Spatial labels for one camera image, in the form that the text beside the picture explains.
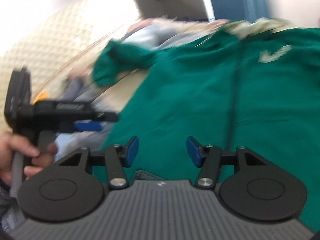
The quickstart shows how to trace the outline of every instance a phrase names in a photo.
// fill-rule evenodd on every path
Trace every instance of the black zipper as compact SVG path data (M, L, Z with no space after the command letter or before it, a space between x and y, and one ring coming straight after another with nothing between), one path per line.
M239 58L238 62L236 63L236 68L234 71L233 75L233 82L231 83L232 85L232 98L231 98L231 104L230 104L230 115L229 115L229 127L227 130L227 140L225 144L225 151L230 151L232 140L233 140L233 135L235 131L235 122L236 122L236 105L238 103L238 89L240 85L240 66L243 61L243 52L244 52L244 47L243 47L243 41L239 42Z

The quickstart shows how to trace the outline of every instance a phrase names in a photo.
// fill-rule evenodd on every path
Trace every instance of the human hand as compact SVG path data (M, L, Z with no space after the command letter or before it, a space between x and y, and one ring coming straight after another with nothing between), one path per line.
M0 135L0 179L8 186L11 185L11 164L14 151L32 158L33 166L24 168L24 174L29 178L53 163L57 147L54 143L50 143L46 153L40 155L40 150L33 146L26 137L11 132L4 132Z

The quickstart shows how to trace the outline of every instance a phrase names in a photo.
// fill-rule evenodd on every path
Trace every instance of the fingernail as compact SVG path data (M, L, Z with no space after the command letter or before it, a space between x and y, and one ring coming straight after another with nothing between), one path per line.
M34 147L34 146L29 146L27 149L27 152L32 155L33 157L37 157L40 154L40 151L38 148Z

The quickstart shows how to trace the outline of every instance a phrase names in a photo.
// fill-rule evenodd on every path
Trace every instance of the yellow object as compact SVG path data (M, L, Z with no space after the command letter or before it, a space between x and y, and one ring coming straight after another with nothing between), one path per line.
M49 98L49 93L47 90L42 90L39 95L37 95L36 99L32 102L35 104L37 101L46 100Z

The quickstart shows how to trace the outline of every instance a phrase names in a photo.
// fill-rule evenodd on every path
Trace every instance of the beige surface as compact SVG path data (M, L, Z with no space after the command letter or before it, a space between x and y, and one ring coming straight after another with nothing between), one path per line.
M94 61L111 37L122 37L139 18L134 0L80 0L22 38L0 57L0 128L6 126L3 107L14 68L28 66L33 98L42 89L54 98L72 68Z

